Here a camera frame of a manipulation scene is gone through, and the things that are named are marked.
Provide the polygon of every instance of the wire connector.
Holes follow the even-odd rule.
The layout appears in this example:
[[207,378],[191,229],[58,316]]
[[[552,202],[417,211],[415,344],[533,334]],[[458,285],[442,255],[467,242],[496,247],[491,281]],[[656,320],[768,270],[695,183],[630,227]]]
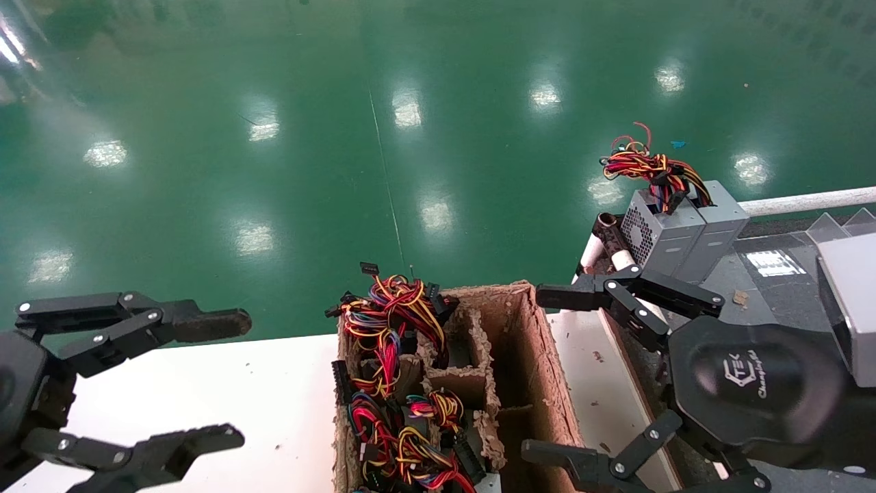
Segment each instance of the wire connector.
[[469,441],[466,440],[465,431],[461,431],[456,435],[453,451],[456,453],[456,458],[459,460],[460,465],[463,466],[465,474],[471,479],[471,484],[478,484],[487,476],[480,461],[477,460],[475,451],[471,449]]
[[437,305],[435,304],[435,302],[433,302],[432,306],[435,307],[435,319],[443,327],[444,324],[446,324],[447,321],[450,320],[450,316],[453,315],[456,307],[459,306],[459,298],[442,297],[441,295],[438,295],[438,298],[441,301]]
[[351,304],[351,303],[353,303],[354,301],[356,301],[357,299],[359,299],[358,296],[356,296],[356,295],[354,295],[353,293],[350,293],[349,291],[347,291],[347,292],[344,293],[343,296],[341,297],[341,303],[342,303],[342,304]]
[[328,310],[325,310],[326,318],[338,318],[341,316],[341,313],[343,312],[341,311],[341,306],[338,304],[329,307]]
[[373,443],[365,443],[359,446],[359,461],[376,461],[380,458],[380,447]]
[[417,352],[417,330],[408,326],[405,333],[401,336],[401,353],[416,354]]
[[337,405],[350,405],[353,402],[353,385],[350,382],[350,372],[347,371],[347,362],[332,361],[331,370],[335,374]]
[[686,196],[688,196],[688,194],[684,190],[676,190],[672,192],[672,195],[669,196],[666,215],[671,216],[672,213],[675,212],[675,209],[678,209],[678,206],[682,204]]
[[362,274],[380,275],[380,269],[378,268],[378,264],[359,262],[359,267],[362,269]]

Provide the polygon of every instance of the white label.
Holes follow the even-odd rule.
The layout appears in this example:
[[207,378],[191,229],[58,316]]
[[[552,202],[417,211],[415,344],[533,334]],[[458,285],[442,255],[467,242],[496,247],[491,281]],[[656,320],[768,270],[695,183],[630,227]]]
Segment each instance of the white label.
[[806,274],[797,262],[781,250],[768,252],[752,252],[745,257],[758,269],[758,273],[764,277],[774,275]]

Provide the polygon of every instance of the wire harness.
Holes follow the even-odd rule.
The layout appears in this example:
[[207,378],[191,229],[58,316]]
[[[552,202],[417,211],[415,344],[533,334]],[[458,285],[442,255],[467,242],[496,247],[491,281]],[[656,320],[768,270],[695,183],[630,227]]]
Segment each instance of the wire harness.
[[633,123],[645,129],[646,143],[629,135],[614,139],[611,155],[599,160],[605,178],[614,180],[618,176],[626,176],[646,180],[651,195],[657,199],[658,212],[675,212],[691,193],[691,186],[696,191],[692,202],[697,207],[712,205],[709,191],[693,167],[684,161],[669,159],[665,154],[651,154],[651,129],[643,123]]

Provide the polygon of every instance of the cardboard divider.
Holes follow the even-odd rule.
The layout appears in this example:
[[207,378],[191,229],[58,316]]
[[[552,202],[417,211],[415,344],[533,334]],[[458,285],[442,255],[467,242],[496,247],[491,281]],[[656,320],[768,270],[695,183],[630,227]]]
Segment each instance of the cardboard divider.
[[463,401],[465,409],[482,411],[486,408],[487,374],[476,368],[428,368],[423,379],[426,392],[447,389]]
[[[528,282],[506,286],[460,288],[443,292],[458,297],[459,306],[445,325],[447,341],[457,354],[470,360],[464,367],[434,368],[432,343],[417,334],[416,354],[401,356],[402,370],[395,395],[449,389],[473,410],[474,426],[482,440],[481,455],[502,476],[504,492],[545,491],[571,493],[571,482],[560,468],[523,462],[520,442],[541,439],[583,447],[565,375],[545,319],[535,304],[535,289]],[[339,324],[340,358],[359,368],[352,338]],[[355,437],[338,408],[336,420],[335,493],[350,493],[362,484]],[[440,444],[430,424],[429,438]]]

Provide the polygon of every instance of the glossy epoxy floor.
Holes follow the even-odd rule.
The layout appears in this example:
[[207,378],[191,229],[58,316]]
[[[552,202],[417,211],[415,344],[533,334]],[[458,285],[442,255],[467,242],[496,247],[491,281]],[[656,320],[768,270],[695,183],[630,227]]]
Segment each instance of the glossy epoxy floor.
[[[359,261],[566,282],[654,149],[738,200],[872,185],[864,0],[0,0],[0,300],[136,289],[334,330]],[[688,144],[672,150],[670,140]]]

